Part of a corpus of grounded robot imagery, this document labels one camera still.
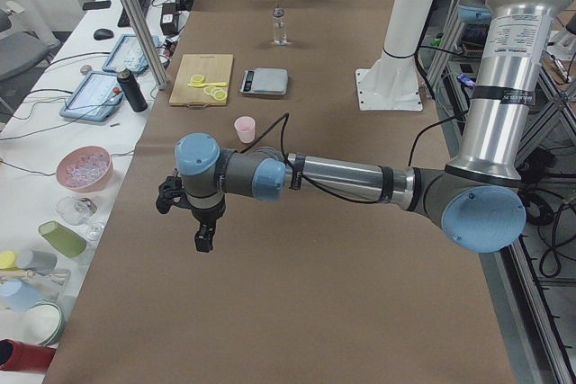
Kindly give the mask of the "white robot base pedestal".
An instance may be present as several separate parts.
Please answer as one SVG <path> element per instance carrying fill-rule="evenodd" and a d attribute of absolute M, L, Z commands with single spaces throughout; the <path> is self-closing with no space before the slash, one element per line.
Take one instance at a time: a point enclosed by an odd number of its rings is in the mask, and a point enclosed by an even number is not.
<path fill-rule="evenodd" d="M 394 0 L 382 55 L 369 69 L 356 70 L 362 111 L 419 112 L 416 52 L 433 0 Z"/>

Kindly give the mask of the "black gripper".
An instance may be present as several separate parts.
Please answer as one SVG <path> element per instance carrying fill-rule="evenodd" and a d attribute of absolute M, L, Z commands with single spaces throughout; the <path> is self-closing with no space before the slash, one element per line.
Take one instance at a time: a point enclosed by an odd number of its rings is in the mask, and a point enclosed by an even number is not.
<path fill-rule="evenodd" d="M 200 223 L 194 235 L 194 243 L 197 251 L 209 253 L 213 250 L 213 236 L 215 226 L 225 212 L 225 198 L 222 197 L 216 204 L 207 208 L 193 206 L 191 212 Z"/>

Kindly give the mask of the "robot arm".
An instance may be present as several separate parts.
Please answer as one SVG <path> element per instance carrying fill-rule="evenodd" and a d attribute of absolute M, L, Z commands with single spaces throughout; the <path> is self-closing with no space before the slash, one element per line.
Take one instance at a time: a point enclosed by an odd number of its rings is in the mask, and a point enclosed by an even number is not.
<path fill-rule="evenodd" d="M 431 220 L 459 246 L 492 253 L 514 243 L 527 213 L 515 161 L 554 17 L 572 0 L 481 2 L 491 15 L 463 133 L 441 170 L 362 165 L 251 144 L 223 149 L 205 133 L 175 146 L 179 205 L 198 221 L 198 251 L 213 248 L 227 194 L 278 199 L 308 183 L 356 204 L 395 204 Z"/>

